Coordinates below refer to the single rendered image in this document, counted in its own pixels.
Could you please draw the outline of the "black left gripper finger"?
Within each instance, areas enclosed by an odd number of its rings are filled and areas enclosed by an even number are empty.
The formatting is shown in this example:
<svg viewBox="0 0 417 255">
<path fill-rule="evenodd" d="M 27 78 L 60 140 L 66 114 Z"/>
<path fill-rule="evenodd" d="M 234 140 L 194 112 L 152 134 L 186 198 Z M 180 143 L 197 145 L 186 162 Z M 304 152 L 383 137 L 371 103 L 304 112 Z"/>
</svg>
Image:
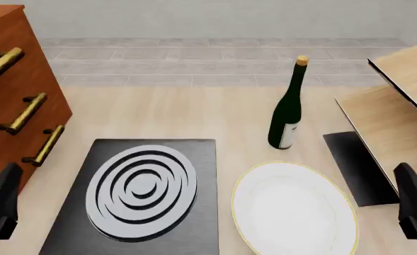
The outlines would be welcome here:
<svg viewBox="0 0 417 255">
<path fill-rule="evenodd" d="M 9 163 L 0 173 L 0 216 L 17 216 L 18 192 L 23 170 Z"/>
</svg>

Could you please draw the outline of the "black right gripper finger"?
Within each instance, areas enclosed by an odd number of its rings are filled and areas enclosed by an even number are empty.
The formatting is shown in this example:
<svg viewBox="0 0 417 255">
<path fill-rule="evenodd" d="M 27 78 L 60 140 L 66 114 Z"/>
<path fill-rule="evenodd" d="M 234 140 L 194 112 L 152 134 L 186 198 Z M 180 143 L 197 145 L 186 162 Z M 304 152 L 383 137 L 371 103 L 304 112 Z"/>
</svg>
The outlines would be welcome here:
<svg viewBox="0 0 417 255">
<path fill-rule="evenodd" d="M 394 170 L 399 193 L 399 219 L 411 216 L 417 220 L 417 174 L 407 163 L 400 163 Z"/>
</svg>

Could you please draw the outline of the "white plate yellow rim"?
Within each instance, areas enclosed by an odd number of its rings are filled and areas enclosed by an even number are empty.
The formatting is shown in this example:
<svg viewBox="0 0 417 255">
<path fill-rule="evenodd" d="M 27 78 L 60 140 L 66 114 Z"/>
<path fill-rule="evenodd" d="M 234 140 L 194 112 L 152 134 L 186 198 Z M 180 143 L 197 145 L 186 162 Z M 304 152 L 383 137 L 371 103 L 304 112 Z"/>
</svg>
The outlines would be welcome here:
<svg viewBox="0 0 417 255">
<path fill-rule="evenodd" d="M 354 255 L 358 220 L 319 171 L 288 161 L 251 167 L 236 182 L 232 217 L 255 255 Z"/>
</svg>

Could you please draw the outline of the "pale wooden shelf unit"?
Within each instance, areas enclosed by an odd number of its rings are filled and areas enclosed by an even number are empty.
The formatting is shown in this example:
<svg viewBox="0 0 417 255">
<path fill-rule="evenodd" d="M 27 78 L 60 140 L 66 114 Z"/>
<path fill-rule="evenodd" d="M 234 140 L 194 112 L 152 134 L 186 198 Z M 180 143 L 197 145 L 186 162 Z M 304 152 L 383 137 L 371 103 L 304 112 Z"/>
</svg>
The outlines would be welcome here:
<svg viewBox="0 0 417 255">
<path fill-rule="evenodd" d="M 392 186 L 394 169 L 408 163 L 417 173 L 417 45 L 371 59 L 384 83 L 336 99 Z"/>
</svg>

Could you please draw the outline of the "red-brown wooden cabinet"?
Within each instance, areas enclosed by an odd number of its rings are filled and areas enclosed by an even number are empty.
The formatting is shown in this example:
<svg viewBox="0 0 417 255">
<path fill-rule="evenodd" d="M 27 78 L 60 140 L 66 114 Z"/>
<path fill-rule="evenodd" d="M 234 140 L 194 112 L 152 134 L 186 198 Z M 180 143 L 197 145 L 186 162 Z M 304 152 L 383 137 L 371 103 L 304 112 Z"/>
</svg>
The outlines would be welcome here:
<svg viewBox="0 0 417 255">
<path fill-rule="evenodd" d="M 44 129 L 63 125 L 72 110 L 55 78 L 44 52 L 21 5 L 0 5 L 0 52 L 15 47 L 24 56 L 0 76 L 0 124 L 11 123 L 28 105 L 23 97 L 43 92 L 47 100 L 17 134 L 0 131 L 0 173 L 9 163 L 23 170 L 21 183 L 26 184 L 37 167 L 22 163 L 23 157 L 34 157 L 48 135 Z"/>
</svg>

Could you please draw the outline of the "dark green corked wine bottle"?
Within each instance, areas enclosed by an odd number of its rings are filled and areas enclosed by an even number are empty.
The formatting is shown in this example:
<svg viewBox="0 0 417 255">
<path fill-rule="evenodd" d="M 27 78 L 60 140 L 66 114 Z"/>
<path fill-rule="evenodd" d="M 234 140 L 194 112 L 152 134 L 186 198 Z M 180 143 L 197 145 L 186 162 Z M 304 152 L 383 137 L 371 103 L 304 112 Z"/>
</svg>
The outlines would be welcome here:
<svg viewBox="0 0 417 255">
<path fill-rule="evenodd" d="M 297 57 L 290 84 L 273 111 L 268 131 L 268 144 L 273 148 L 284 150 L 293 144 L 298 123 L 302 118 L 300 95 L 308 63 L 308 57 Z"/>
</svg>

